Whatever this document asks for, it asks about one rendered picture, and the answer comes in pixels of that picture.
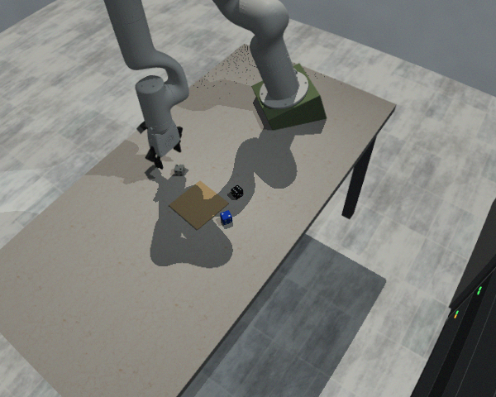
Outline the black die with white pips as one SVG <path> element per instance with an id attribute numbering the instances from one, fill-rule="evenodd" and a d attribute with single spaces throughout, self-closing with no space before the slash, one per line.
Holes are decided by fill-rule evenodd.
<path id="1" fill-rule="evenodd" d="M 243 189 L 237 185 L 234 188 L 231 189 L 231 195 L 235 198 L 238 199 L 241 196 L 243 196 Z"/>

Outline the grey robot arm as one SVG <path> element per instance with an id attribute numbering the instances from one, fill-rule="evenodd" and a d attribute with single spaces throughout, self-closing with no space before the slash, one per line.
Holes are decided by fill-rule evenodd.
<path id="1" fill-rule="evenodd" d="M 153 46 L 141 0 L 104 2 L 128 68 L 167 69 L 167 81 L 148 75 L 135 86 L 145 120 L 136 130 L 141 134 L 149 127 L 150 131 L 162 132 L 172 124 L 170 109 L 189 96 L 184 70 L 178 61 Z M 250 52 L 264 82 L 260 89 L 262 103 L 273 109 L 290 108 L 299 103 L 306 96 L 309 84 L 306 76 L 293 68 L 289 57 L 284 42 L 289 14 L 281 1 L 213 2 L 230 22 L 256 34 L 250 41 Z"/>

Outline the blue die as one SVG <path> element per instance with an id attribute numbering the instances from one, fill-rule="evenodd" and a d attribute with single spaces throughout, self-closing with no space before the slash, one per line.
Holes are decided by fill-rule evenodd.
<path id="1" fill-rule="evenodd" d="M 221 220 L 222 220 L 224 225 L 232 222 L 232 215 L 230 214 L 229 210 L 227 210 L 223 213 L 220 213 L 220 216 L 221 216 Z"/>

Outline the tan flat mat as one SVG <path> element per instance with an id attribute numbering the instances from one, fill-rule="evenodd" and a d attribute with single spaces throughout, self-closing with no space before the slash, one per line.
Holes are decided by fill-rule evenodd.
<path id="1" fill-rule="evenodd" d="M 198 230 L 228 204 L 202 181 L 198 181 L 169 206 Z"/>

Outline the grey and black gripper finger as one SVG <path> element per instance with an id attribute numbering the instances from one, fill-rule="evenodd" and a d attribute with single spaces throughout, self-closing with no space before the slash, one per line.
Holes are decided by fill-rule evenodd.
<path id="1" fill-rule="evenodd" d="M 160 160 L 160 157 L 158 157 L 158 156 L 157 156 L 157 158 L 155 157 L 155 148 L 153 146 L 149 149 L 145 158 L 151 162 L 154 162 L 155 167 L 160 168 L 160 169 L 164 168 L 162 165 L 162 161 Z"/>
<path id="2" fill-rule="evenodd" d="M 181 138 L 181 136 L 182 136 L 182 134 L 181 134 L 181 133 L 182 133 L 183 128 L 182 128 L 182 127 L 177 127 L 177 128 L 178 128 L 178 131 L 179 131 L 179 136 L 180 136 L 180 138 Z M 180 142 L 181 142 L 181 141 L 180 141 Z M 180 143 L 180 142 L 179 142 L 179 143 Z M 176 145 L 176 146 L 174 147 L 174 150 L 176 150 L 177 152 L 181 152 L 181 148 L 180 148 L 180 144 L 179 144 L 179 143 L 178 143 L 178 145 Z"/>

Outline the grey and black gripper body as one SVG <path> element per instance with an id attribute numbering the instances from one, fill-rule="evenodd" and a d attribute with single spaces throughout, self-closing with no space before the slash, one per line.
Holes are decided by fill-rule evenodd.
<path id="1" fill-rule="evenodd" d="M 153 146 L 155 148 L 155 153 L 159 157 L 166 155 L 180 140 L 179 131 L 174 120 L 172 121 L 171 126 L 162 132 L 150 131 L 148 127 L 147 136 L 150 148 Z"/>

